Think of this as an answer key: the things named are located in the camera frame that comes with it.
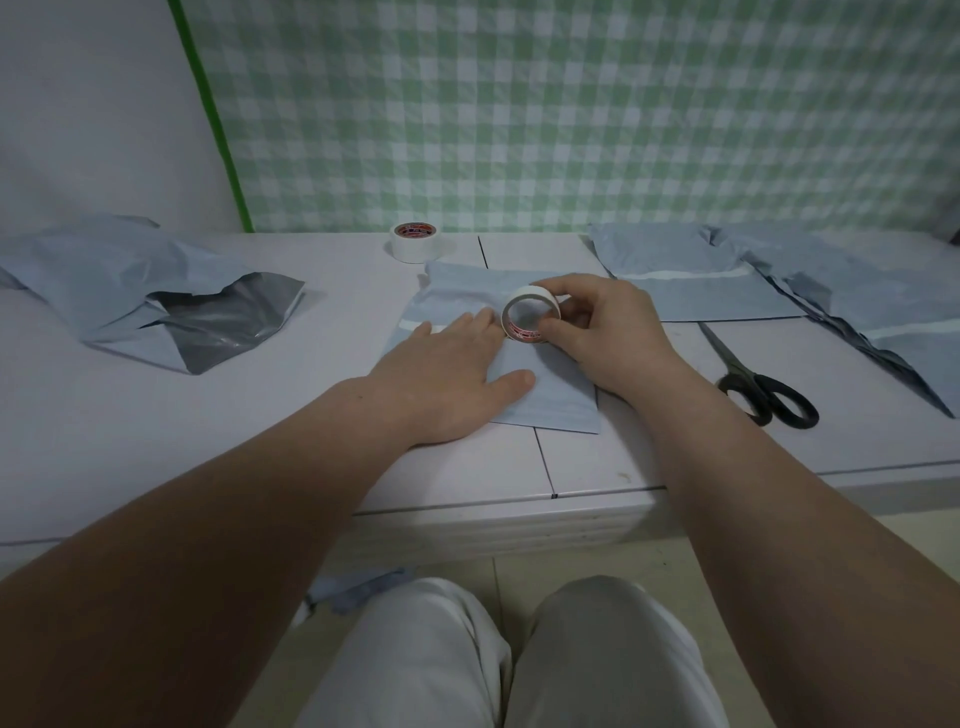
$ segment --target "left hand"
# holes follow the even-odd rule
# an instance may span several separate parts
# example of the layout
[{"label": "left hand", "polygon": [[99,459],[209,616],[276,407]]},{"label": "left hand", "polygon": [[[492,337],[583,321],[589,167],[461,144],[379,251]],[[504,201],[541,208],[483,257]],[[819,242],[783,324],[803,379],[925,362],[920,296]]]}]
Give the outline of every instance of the left hand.
[{"label": "left hand", "polygon": [[439,333],[424,321],[366,377],[390,419],[406,422],[414,445],[466,437],[533,389],[517,370],[487,383],[505,335],[493,310],[465,313]]}]

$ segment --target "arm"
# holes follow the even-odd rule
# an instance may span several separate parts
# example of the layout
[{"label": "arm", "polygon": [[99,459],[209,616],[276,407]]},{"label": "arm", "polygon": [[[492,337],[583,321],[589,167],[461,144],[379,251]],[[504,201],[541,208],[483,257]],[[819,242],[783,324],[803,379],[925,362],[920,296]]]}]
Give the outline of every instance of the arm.
[{"label": "arm", "polygon": [[650,297],[542,281],[540,332],[648,425],[670,500],[778,725],[953,724],[960,586],[829,488],[673,351]]},{"label": "arm", "polygon": [[485,309],[94,523],[0,583],[5,724],[225,725],[350,514],[408,448],[533,386],[487,384]]}]

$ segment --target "white tape roll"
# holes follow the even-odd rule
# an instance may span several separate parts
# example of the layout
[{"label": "white tape roll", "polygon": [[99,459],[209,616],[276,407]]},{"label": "white tape roll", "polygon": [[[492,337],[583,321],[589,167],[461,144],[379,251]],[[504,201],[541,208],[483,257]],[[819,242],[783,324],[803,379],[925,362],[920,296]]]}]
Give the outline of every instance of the white tape roll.
[{"label": "white tape roll", "polygon": [[560,303],[546,288],[541,288],[538,285],[525,285],[518,288],[510,294],[510,298],[507,299],[507,304],[503,306],[503,312],[500,314],[500,325],[503,327],[507,336],[514,341],[521,341],[524,344],[537,344],[543,340],[543,337],[540,336],[540,332],[534,328],[521,328],[517,326],[510,317],[510,309],[520,301],[531,300],[546,303],[550,306],[551,313],[558,319],[560,318]]},{"label": "white tape roll", "polygon": [[390,230],[390,255],[404,263],[425,263],[446,252],[440,229],[429,223],[400,223]]}]

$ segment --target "white pants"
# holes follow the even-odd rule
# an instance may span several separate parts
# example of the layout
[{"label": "white pants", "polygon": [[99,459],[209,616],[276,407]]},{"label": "white pants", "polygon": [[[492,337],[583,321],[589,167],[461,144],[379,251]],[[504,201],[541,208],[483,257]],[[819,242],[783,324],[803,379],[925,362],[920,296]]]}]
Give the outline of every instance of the white pants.
[{"label": "white pants", "polygon": [[728,726],[690,633],[622,579],[545,599],[512,672],[476,597],[419,579],[370,603],[297,726]]}]

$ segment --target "blue plastic mailer bag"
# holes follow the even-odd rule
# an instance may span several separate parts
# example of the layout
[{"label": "blue plastic mailer bag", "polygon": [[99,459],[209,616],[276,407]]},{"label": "blue plastic mailer bag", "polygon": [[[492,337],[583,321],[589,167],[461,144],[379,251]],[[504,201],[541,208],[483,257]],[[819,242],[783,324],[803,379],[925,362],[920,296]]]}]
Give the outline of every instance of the blue plastic mailer bag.
[{"label": "blue plastic mailer bag", "polygon": [[960,295],[916,271],[881,271],[778,223],[722,227],[713,244],[750,262],[815,321],[951,417],[960,412]]},{"label": "blue plastic mailer bag", "polygon": [[730,248],[710,245],[698,223],[589,226],[612,274],[650,294],[661,321],[735,321],[803,316]]},{"label": "blue plastic mailer bag", "polygon": [[276,333],[304,286],[105,214],[0,241],[0,285],[29,288],[89,346],[189,374]]},{"label": "blue plastic mailer bag", "polygon": [[[429,321],[434,330],[445,327],[465,311],[476,313],[484,306],[497,316],[511,293],[534,280],[560,273],[536,271],[491,271],[470,265],[437,261],[426,264],[429,282],[403,309],[385,352],[405,340],[420,323]],[[537,384],[522,400],[499,416],[496,423],[599,432],[596,391],[573,359],[552,344],[522,344],[508,339],[487,372],[488,381],[517,369],[529,369]]]}]

